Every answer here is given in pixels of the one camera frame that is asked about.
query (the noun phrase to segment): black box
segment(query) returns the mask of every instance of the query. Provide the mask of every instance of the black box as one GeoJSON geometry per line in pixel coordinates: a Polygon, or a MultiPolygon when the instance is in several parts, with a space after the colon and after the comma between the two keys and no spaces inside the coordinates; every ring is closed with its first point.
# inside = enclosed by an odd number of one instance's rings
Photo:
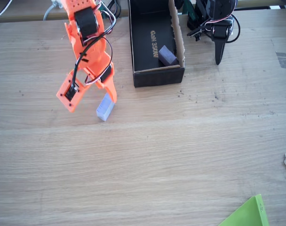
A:
{"type": "Polygon", "coordinates": [[[182,82],[184,45],[174,0],[129,0],[130,41],[134,86],[182,82]],[[166,46],[179,64],[164,66],[158,51],[166,46]]]}

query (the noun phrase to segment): orange robotic arm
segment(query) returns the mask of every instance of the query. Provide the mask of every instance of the orange robotic arm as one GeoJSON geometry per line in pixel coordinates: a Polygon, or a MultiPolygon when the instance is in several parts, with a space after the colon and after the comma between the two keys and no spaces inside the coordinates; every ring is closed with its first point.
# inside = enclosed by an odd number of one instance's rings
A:
{"type": "Polygon", "coordinates": [[[78,60],[56,96],[70,112],[74,112],[85,92],[95,83],[99,89],[106,89],[111,100],[116,103],[114,64],[111,56],[105,52],[107,40],[104,37],[116,24],[116,17],[102,2],[96,4],[95,0],[62,0],[62,4],[70,21],[69,24],[65,23],[65,27],[78,60]],[[111,21],[111,26],[106,30],[98,10],[101,5],[106,9],[102,12],[111,21]],[[78,69],[83,69],[87,74],[85,84],[76,78],[78,69]]]}

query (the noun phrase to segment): light blue block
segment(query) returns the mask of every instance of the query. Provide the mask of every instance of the light blue block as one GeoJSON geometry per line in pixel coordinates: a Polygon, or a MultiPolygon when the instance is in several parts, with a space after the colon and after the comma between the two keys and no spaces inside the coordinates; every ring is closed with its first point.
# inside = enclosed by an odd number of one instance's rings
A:
{"type": "Polygon", "coordinates": [[[109,115],[111,114],[114,105],[115,103],[112,102],[110,95],[106,93],[96,110],[97,116],[101,118],[103,121],[106,121],[109,115]]]}

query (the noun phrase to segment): white cable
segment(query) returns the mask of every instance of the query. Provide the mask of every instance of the white cable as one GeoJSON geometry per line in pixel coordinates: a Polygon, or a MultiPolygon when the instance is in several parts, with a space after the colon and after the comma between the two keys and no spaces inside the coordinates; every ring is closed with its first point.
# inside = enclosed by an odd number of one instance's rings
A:
{"type": "Polygon", "coordinates": [[[48,14],[50,13],[50,11],[51,11],[53,8],[55,8],[55,6],[56,6],[56,4],[53,3],[53,4],[47,9],[47,11],[46,11],[45,14],[44,14],[44,19],[43,19],[43,20],[46,20],[46,19],[47,19],[48,14]]]}
{"type": "Polygon", "coordinates": [[[52,9],[54,9],[55,7],[59,7],[59,8],[62,8],[63,7],[63,5],[62,5],[62,3],[61,3],[61,1],[60,0],[51,0],[52,1],[52,6],[50,6],[48,9],[47,9],[47,11],[45,12],[45,15],[44,15],[44,19],[43,20],[46,20],[47,19],[47,16],[48,16],[48,14],[50,13],[50,11],[52,10],[52,9]]]}
{"type": "Polygon", "coordinates": [[[7,5],[5,6],[5,8],[0,12],[0,16],[5,12],[5,10],[8,8],[8,6],[10,5],[10,3],[12,2],[12,0],[10,0],[7,5]]]}

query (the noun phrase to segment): wood grain surface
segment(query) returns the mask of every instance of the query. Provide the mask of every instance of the wood grain surface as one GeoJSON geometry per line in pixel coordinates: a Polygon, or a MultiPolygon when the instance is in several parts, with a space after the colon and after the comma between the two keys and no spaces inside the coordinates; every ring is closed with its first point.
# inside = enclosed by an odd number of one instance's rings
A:
{"type": "Polygon", "coordinates": [[[138,89],[119,19],[107,122],[103,90],[75,113],[55,96],[75,63],[63,21],[0,23],[0,226],[215,226],[256,194],[286,226],[286,9],[235,15],[219,66],[180,16],[182,83],[138,89]]]}
{"type": "MultiPolygon", "coordinates": [[[[121,2],[121,16],[128,16],[127,0],[120,0],[121,2]]],[[[7,1],[0,0],[0,11],[6,5],[7,1]]],[[[239,0],[238,8],[242,7],[259,7],[259,6],[274,6],[284,5],[282,0],[239,0]]],[[[10,7],[0,17],[0,23],[17,22],[17,21],[40,21],[43,20],[46,10],[51,6],[51,0],[14,0],[10,7]]],[[[62,8],[53,9],[47,20],[63,20],[68,19],[65,10],[62,8]]]]}

